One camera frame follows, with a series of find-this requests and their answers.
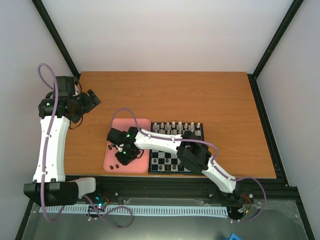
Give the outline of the black frame post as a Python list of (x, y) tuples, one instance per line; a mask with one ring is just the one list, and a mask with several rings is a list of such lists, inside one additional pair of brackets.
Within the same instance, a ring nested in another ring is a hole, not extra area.
[(47, 28), (49, 34), (51, 35), (55, 45), (57, 46), (58, 50), (60, 51), (60, 54), (62, 55), (66, 65), (68, 66), (70, 72), (72, 75), (79, 79), (81, 74), (78, 71), (74, 61), (72, 60), (71, 55), (69, 54), (54, 22), (52, 21), (44, 3), (42, 0), (31, 0), (33, 3), (35, 9), (37, 10), (40, 18), (42, 19), (42, 22), (44, 23), (45, 27)]
[(282, 37), (285, 34), (288, 27), (290, 26), (292, 20), (294, 19), (295, 15), (299, 11), (303, 2), (304, 2), (304, 0), (293, 0), (292, 1), (290, 7), (288, 8), (287, 12), (285, 13), (281, 23), (279, 24), (276, 32), (274, 33), (271, 41), (269, 42), (267, 48), (265, 49), (261, 59), (259, 60), (259, 62), (257, 64), (255, 70), (252, 73), (252, 76), (255, 80), (258, 79), (259, 75), (261, 74), (262, 70), (266, 66), (272, 53), (276, 49), (278, 43), (282, 39)]

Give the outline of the pink plastic tray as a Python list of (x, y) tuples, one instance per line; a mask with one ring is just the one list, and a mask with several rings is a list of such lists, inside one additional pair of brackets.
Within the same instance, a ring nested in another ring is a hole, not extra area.
[[(115, 118), (112, 121), (112, 127), (120, 130), (127, 131), (129, 127), (135, 127), (135, 121), (133, 118)], [(111, 146), (111, 143), (108, 141), (106, 146), (106, 152), (104, 157), (104, 170), (109, 174), (143, 174), (148, 170), (149, 167), (149, 154), (150, 150), (144, 150), (142, 156), (138, 159), (133, 160), (128, 165), (122, 165), (118, 162), (115, 157), (115, 154), (118, 152), (116, 147), (112, 147), (112, 150), (108, 150), (108, 146)]]

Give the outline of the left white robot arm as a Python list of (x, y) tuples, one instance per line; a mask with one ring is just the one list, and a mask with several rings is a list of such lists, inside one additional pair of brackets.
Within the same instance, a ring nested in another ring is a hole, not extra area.
[(90, 89), (83, 92), (71, 76), (58, 76), (57, 86), (38, 105), (41, 143), (39, 158), (31, 183), (23, 193), (39, 206), (69, 206), (87, 195), (92, 201), (103, 198), (104, 188), (93, 177), (66, 181), (64, 170), (65, 143), (71, 124), (79, 126), (84, 114), (100, 104)]

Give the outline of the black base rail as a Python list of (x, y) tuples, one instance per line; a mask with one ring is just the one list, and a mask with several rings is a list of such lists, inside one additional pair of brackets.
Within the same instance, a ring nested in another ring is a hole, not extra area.
[[(258, 179), (264, 188), (267, 201), (292, 200), (302, 204), (297, 187), (289, 186), (282, 179)], [(253, 199), (263, 200), (263, 192), (252, 179), (240, 181), (240, 194)], [(97, 191), (108, 193), (111, 202), (120, 203), (120, 199), (160, 198), (160, 199), (195, 199), (205, 203), (222, 206), (240, 206), (245, 202), (243, 197), (221, 193), (218, 187), (207, 178), (181, 177), (120, 177), (98, 176)]]

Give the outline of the right black frame post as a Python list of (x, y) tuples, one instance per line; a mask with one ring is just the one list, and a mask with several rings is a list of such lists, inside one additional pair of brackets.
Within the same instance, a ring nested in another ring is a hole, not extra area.
[(304, 0), (293, 0), (292, 1), (290, 7), (288, 8), (287, 12), (285, 13), (281, 23), (279, 24), (276, 32), (274, 33), (271, 41), (269, 42), (267, 48), (265, 49), (261, 59), (259, 60), (259, 62), (257, 64), (255, 70), (252, 73), (252, 76), (255, 80), (258, 79), (259, 75), (261, 74), (262, 70), (266, 66), (272, 53), (276, 49), (278, 43), (282, 39), (282, 37), (285, 34), (288, 27), (290, 26), (292, 20), (294, 19), (295, 15), (299, 11), (303, 2), (304, 2)]

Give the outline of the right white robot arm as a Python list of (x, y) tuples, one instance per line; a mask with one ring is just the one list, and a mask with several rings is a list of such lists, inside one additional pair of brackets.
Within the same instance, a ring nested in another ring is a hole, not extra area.
[(217, 155), (209, 151), (211, 144), (200, 140), (191, 131), (174, 135), (133, 126), (127, 131), (111, 128), (106, 140), (117, 148), (115, 157), (122, 165), (137, 159), (140, 151), (161, 151), (176, 155), (190, 172), (205, 175), (221, 192), (233, 194), (236, 190), (236, 178), (217, 163)]

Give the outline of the black white chess board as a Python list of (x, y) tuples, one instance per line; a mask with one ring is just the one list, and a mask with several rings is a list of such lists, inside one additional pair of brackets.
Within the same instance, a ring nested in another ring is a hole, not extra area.
[[(185, 123), (188, 124), (188, 128), (187, 129), (184, 128)], [(178, 123), (177, 122), (175, 122), (175, 128), (172, 128), (172, 122), (169, 122), (169, 124), (170, 124), (169, 128), (166, 127), (167, 122), (163, 123), (163, 124), (164, 124), (164, 128), (161, 128), (160, 127), (161, 126), (161, 122), (152, 122), (151, 123), (151, 131), (154, 133), (154, 131), (157, 130), (158, 134), (160, 134), (160, 130), (163, 129), (164, 130), (164, 134), (167, 135), (167, 130), (170, 130), (170, 135), (173, 135), (172, 134), (172, 130), (176, 130), (176, 135), (179, 135), (178, 134), (179, 130), (182, 130), (182, 134), (184, 134), (185, 130), (188, 130), (189, 132), (191, 132), (191, 130), (194, 130), (193, 133), (200, 140), (202, 140), (202, 141), (205, 140), (205, 137), (204, 137), (204, 126), (203, 126), (202, 123), (200, 123), (200, 128), (197, 128), (197, 123), (194, 123), (194, 128), (192, 128), (192, 129), (190, 127), (191, 122), (182, 122), (181, 129), (178, 128)], [(176, 155), (174, 155), (172, 153), (151, 149), (150, 152), (149, 152), (149, 169), (148, 169), (148, 173), (149, 174), (163, 174), (163, 175), (196, 175), (196, 173), (191, 172), (184, 165), (183, 165), (183, 168), (179, 168), (179, 164), (180, 163), (182, 163), (181, 160)], [(165, 169), (165, 165), (170, 165), (171, 169), (170, 170), (166, 170)]]

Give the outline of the left black frame post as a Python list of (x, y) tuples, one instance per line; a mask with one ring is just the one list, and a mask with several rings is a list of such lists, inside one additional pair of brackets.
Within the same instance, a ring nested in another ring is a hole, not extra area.
[(51, 35), (55, 45), (57, 46), (58, 50), (60, 51), (60, 54), (62, 55), (66, 65), (68, 66), (70, 72), (72, 75), (79, 79), (81, 74), (78, 71), (74, 61), (72, 60), (71, 55), (69, 54), (54, 22), (52, 21), (44, 3), (42, 0), (31, 0), (33, 3), (35, 9), (37, 10), (40, 18), (42, 19), (42, 22), (44, 23), (45, 27), (47, 28), (49, 34)]

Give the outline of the blue object at bottom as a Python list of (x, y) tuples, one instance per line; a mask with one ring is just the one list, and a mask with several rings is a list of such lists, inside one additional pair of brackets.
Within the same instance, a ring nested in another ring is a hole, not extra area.
[(223, 240), (242, 240), (238, 235), (231, 233), (229, 237), (224, 238)]

